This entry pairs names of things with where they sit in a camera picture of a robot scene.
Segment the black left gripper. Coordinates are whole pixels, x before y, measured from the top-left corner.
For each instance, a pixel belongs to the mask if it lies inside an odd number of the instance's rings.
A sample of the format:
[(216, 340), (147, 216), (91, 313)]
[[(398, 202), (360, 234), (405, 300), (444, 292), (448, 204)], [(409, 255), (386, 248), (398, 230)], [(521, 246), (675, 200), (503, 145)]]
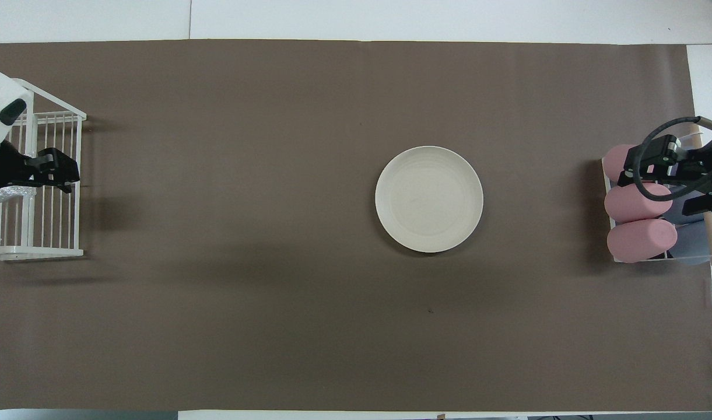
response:
[[(80, 181), (78, 162), (55, 147), (38, 152), (38, 170), (44, 186), (62, 193), (73, 193), (73, 185)], [(8, 186), (40, 188), (36, 177), (30, 156), (18, 152), (11, 143), (0, 143), (0, 189)]]

